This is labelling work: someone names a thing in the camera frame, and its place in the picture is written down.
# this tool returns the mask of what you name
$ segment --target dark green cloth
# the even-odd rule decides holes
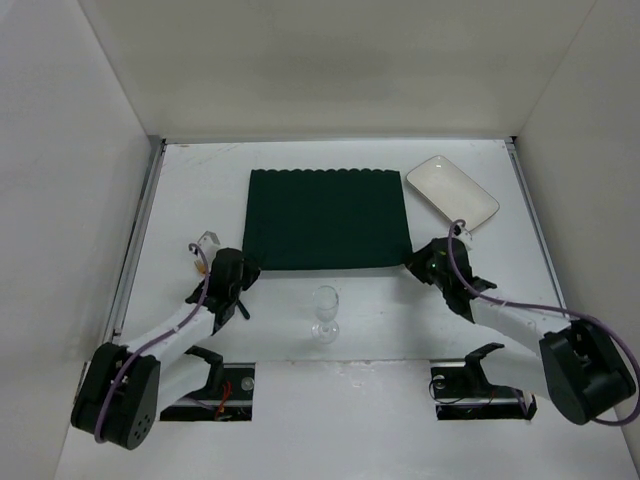
[[[391,170],[254,170],[244,254],[264,270],[400,265],[411,239]]]

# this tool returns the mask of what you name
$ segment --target clear glass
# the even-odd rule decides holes
[[[338,292],[324,285],[313,292],[313,305],[317,321],[311,327],[311,336],[319,343],[331,343],[338,338],[340,327],[334,320],[338,314]]]

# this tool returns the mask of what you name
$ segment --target purple cable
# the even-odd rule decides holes
[[[587,322],[595,325],[600,330],[605,332],[607,335],[609,335],[609,337],[611,337],[611,339],[614,342],[618,344],[620,349],[622,349],[624,354],[629,359],[629,362],[631,363],[631,367],[633,368],[633,373],[636,377],[636,384],[640,381],[640,365],[638,365],[638,360],[636,359],[635,355],[631,351],[631,348],[629,348],[629,346],[626,343],[624,343],[622,338],[620,338],[620,336],[616,332],[614,332],[611,329],[611,327],[607,326],[605,323],[603,323],[601,320],[598,320],[596,317],[587,315],[585,313],[580,313],[575,310],[570,310],[568,308],[554,307],[552,305],[538,305],[535,303],[521,303],[521,302],[510,302],[510,301],[500,300],[498,298],[489,297],[488,295],[483,295],[482,293],[477,291],[475,288],[473,288],[469,284],[469,282],[467,282],[465,278],[462,276],[462,274],[460,273],[460,270],[458,269],[458,266],[456,265],[456,261],[453,258],[453,237],[454,237],[455,229],[458,225],[460,225],[461,227],[464,227],[466,225],[466,222],[462,219],[455,220],[449,227],[449,236],[447,238],[447,249],[448,249],[447,253],[449,254],[449,264],[451,265],[453,272],[456,274],[456,277],[458,277],[458,280],[460,280],[460,282],[462,283],[462,285],[464,285],[467,291],[469,291],[470,293],[472,293],[478,298],[486,300],[487,302],[490,302],[490,303],[495,303],[497,305],[513,307],[513,308],[523,308],[526,310],[530,310],[530,309],[545,310],[548,312],[562,313],[565,315],[570,315],[574,318],[586,320]],[[640,395],[638,395],[637,397],[635,408],[626,418],[623,418],[622,420],[615,420],[615,421],[599,420],[596,418],[593,421],[595,423],[599,423],[601,425],[607,425],[610,427],[622,427],[624,425],[629,425],[636,418],[638,418],[639,415],[640,415]]]
[[[200,258],[202,259],[202,263],[204,265],[204,271],[205,271],[204,285],[202,285],[202,292],[200,293],[200,298],[198,299],[198,303],[196,303],[195,307],[193,307],[193,310],[191,310],[191,313],[189,313],[189,315],[187,315],[185,319],[178,324],[178,327],[176,330],[180,330],[187,323],[189,323],[193,319],[193,317],[196,316],[196,313],[198,313],[198,310],[200,310],[200,307],[202,307],[202,304],[204,303],[205,298],[207,298],[207,290],[209,289],[210,269],[209,269],[209,263],[207,261],[207,257],[202,251],[202,249],[200,248],[200,246],[195,243],[190,243],[189,249],[196,250],[198,252],[198,255],[200,255]],[[120,367],[120,370],[118,370],[118,373],[116,374],[116,378],[113,379],[113,383],[111,384],[111,387],[107,391],[107,395],[104,398],[102,407],[100,408],[100,413],[98,414],[98,420],[96,421],[96,429],[93,433],[93,438],[95,438],[97,443],[105,443],[106,441],[102,438],[102,426],[104,425],[104,421],[107,417],[107,411],[109,410],[109,405],[111,404],[111,400],[113,399],[113,396],[115,395],[116,390],[122,383],[122,379],[124,378],[131,364],[135,361],[136,358],[142,355],[145,351],[149,350],[151,347],[157,345],[163,340],[166,340],[170,336],[175,335],[176,330],[169,330],[161,335],[158,335],[153,340],[149,340],[147,343],[141,346],[138,350],[133,352],[133,354],[131,354],[131,356],[127,358],[126,362],[124,362],[122,367]]]

